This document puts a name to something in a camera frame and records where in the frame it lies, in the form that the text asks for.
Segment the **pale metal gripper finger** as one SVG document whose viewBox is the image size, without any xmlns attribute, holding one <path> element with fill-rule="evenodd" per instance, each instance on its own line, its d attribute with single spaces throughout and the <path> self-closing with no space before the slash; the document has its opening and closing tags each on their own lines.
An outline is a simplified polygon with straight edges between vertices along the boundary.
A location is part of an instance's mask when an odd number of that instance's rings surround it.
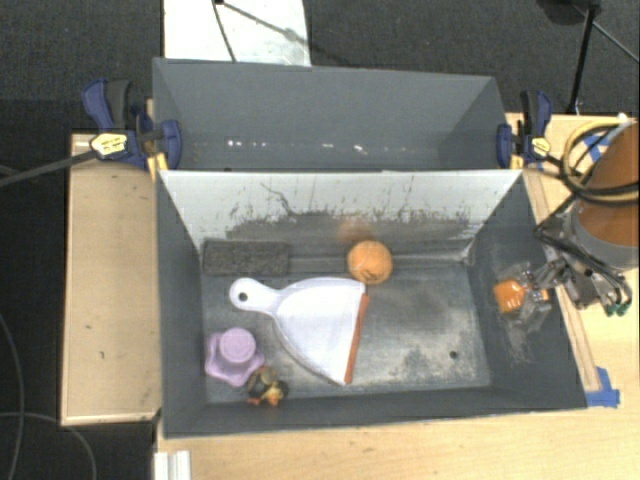
<svg viewBox="0 0 640 480">
<path fill-rule="evenodd" d="M 547 264 L 531 264 L 530 262 L 519 262 L 505 267 L 499 273 L 500 287 L 523 287 L 524 289 L 548 288 Z"/>
<path fill-rule="evenodd" d="M 539 330 L 551 309 L 550 295 L 546 289 L 526 290 L 516 312 L 515 325 L 522 330 Z"/>
</svg>

